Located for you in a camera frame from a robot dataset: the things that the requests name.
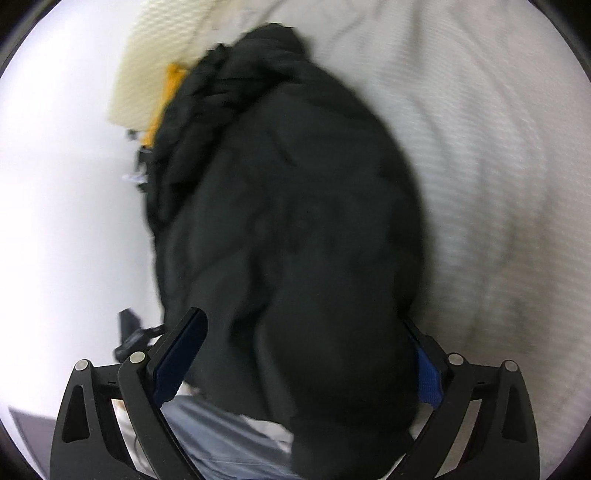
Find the black puffer jacket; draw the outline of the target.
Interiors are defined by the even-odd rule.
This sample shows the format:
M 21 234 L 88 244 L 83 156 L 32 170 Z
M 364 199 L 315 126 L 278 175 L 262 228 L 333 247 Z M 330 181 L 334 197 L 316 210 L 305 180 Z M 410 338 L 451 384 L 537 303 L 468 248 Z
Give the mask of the black puffer jacket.
M 377 479 L 410 446 L 421 202 L 356 95 L 267 24 L 218 46 L 167 106 L 146 215 L 164 319 L 208 332 L 187 381 L 294 436 L 307 479 Z

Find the person's grey trousers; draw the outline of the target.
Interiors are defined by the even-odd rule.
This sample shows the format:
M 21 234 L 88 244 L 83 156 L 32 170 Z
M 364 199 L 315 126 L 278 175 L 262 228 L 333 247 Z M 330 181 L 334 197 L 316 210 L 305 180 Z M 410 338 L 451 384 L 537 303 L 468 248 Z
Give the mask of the person's grey trousers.
M 185 454 L 206 479 L 296 479 L 294 436 L 280 424 L 221 410 L 179 395 L 161 412 Z

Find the yellow cartoon pillow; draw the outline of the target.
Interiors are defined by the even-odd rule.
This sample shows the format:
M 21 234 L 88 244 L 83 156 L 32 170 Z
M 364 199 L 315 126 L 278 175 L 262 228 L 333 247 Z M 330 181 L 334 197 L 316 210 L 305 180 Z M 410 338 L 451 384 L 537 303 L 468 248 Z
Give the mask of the yellow cartoon pillow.
M 188 69 L 182 65 L 171 63 L 166 67 L 166 75 L 160 98 L 151 118 L 149 127 L 141 139 L 141 146 L 143 148 L 151 149 L 153 147 L 155 136 L 162 123 L 164 112 L 176 95 L 187 74 Z

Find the cream quilted headboard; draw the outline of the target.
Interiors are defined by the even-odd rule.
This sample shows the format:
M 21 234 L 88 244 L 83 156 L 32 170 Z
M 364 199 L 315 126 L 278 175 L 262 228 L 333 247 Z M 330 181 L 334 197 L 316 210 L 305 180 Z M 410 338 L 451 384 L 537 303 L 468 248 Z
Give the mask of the cream quilted headboard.
M 147 1 L 131 29 L 115 77 L 108 120 L 145 131 L 164 87 L 166 69 L 204 56 L 222 1 Z

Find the light grey duvet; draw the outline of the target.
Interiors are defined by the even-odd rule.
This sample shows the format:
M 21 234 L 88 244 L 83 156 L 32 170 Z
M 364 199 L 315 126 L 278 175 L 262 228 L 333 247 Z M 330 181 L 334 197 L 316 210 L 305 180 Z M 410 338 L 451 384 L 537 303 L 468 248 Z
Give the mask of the light grey duvet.
M 590 416 L 590 83 L 527 1 L 233 1 L 206 33 L 289 25 L 388 125 L 418 176 L 421 329 L 516 361 L 550 476 Z

